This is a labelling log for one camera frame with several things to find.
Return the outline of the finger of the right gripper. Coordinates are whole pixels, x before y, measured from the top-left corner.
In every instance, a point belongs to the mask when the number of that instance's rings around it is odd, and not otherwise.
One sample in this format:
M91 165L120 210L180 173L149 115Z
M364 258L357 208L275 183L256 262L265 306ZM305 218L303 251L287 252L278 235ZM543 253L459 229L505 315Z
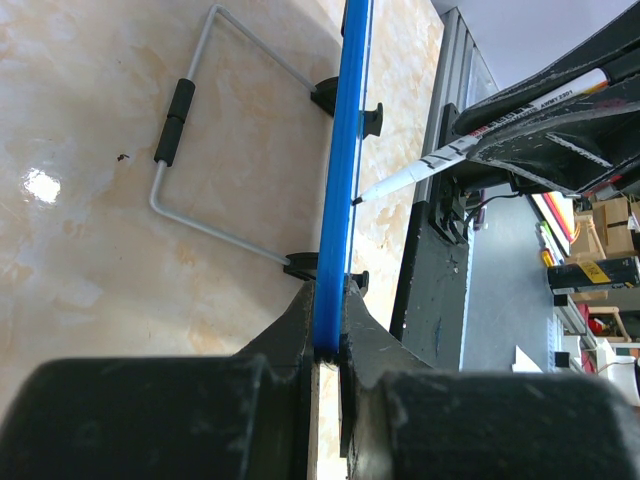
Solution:
M467 108L457 118L457 133L468 134L595 69L611 84L639 71L638 4L545 69Z
M620 82L484 137L468 159L550 190L639 193L639 84Z

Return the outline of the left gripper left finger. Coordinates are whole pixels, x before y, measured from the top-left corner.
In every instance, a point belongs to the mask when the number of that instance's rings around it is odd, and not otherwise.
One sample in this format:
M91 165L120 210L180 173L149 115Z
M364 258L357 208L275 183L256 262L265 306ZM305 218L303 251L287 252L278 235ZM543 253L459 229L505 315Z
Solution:
M230 356L67 358L1 424L5 479L313 479L315 286Z

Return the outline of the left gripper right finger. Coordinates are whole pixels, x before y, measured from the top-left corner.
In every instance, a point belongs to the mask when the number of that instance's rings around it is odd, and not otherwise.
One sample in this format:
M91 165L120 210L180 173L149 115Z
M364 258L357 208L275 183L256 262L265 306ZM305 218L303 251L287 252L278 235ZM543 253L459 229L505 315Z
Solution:
M635 479L639 418L593 375L447 372L346 288L341 451L352 479Z

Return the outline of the black white marker pen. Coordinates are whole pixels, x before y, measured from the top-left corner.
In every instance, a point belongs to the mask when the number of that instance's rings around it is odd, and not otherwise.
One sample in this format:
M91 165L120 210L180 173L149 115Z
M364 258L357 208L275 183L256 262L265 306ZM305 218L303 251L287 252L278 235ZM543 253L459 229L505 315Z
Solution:
M531 100L507 114L479 127L471 133L426 154L396 173L377 182L353 201L353 205L376 200L408 185L418 183L442 171L465 161L471 148L489 133L510 123L542 111L548 107L563 103L580 95L598 91L612 83L603 68L595 68L577 78Z

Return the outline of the blue framed whiteboard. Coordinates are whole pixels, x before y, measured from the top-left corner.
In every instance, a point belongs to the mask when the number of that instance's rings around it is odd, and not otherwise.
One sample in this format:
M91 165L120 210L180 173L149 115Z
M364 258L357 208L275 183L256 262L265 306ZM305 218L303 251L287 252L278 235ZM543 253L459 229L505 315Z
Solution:
M333 114L333 127L315 276L316 293L312 334L315 349L329 353L335 353L339 349L344 288L351 268L355 216L352 197L358 186L362 142L369 135L379 135L383 119L381 106L373 111L365 108L373 8L374 4L371 1L346 2L343 13L343 44L339 74L323 84L314 85L240 22L226 7L220 4L212 5L207 13L187 74L176 84L154 155L157 170L149 195L149 204L153 211L177 223L289 267L292 261L285 256L162 205L159 201L159 192L166 170L173 165L178 151L196 89L194 77L216 17L224 18L315 96L323 96L327 86L335 86L335 93L329 97L333 102L329 108Z

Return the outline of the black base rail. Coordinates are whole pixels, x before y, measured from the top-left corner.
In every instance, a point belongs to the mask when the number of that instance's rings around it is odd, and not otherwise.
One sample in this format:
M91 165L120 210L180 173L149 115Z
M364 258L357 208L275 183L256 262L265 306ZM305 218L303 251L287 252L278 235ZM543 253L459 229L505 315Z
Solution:
M461 368L469 245L455 177L430 179L411 208L389 331L429 366Z

